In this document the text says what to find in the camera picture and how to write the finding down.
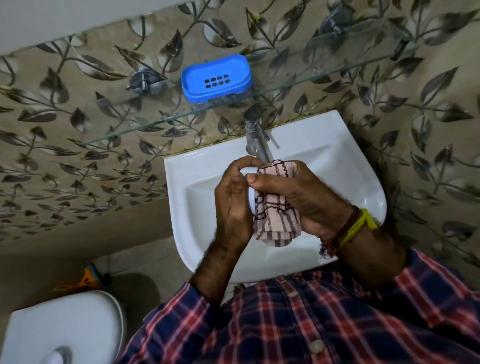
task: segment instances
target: yellow wristband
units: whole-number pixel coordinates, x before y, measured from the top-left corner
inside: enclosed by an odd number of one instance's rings
[[[366,208],[361,208],[360,211],[362,212],[362,216],[357,220],[355,224],[350,228],[348,231],[347,235],[343,240],[340,242],[338,245],[338,248],[340,249],[346,242],[351,240],[357,233],[363,228],[363,225],[365,222],[367,222],[367,226],[370,230],[376,230],[378,229],[377,224],[375,221],[373,221],[372,216],[368,212]]]

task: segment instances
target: faucet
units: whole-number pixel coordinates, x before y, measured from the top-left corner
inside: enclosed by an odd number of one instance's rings
[[[264,143],[270,141],[270,137],[260,126],[262,124],[262,115],[257,109],[248,109],[243,113],[245,119],[245,131],[247,136],[247,153],[257,157],[263,163],[270,163],[267,149]]]

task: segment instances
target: sink basin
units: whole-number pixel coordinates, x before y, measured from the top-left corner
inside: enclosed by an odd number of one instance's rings
[[[274,159],[297,159],[358,207],[385,220],[383,189],[338,111],[315,115],[267,131]],[[168,197],[175,244],[185,265],[194,271],[216,229],[214,189],[235,159],[246,155],[246,138],[165,158]],[[286,247],[252,239],[230,282],[263,279],[312,269],[332,262],[319,255],[320,240],[302,234]]]

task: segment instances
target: toilet lid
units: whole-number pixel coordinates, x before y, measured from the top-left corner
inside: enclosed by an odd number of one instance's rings
[[[120,306],[108,293],[57,298],[11,314],[0,364],[111,364],[123,331]]]

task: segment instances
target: hand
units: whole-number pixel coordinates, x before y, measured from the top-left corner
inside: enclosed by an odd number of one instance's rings
[[[215,189],[216,243],[240,253],[252,238],[253,231],[248,184],[240,169],[262,165],[261,160],[251,156],[233,161]]]
[[[247,174],[248,184],[257,191],[280,194],[300,213],[300,222],[308,234],[323,241],[332,239],[346,223],[353,208],[333,192],[305,165],[295,160],[293,178]]]

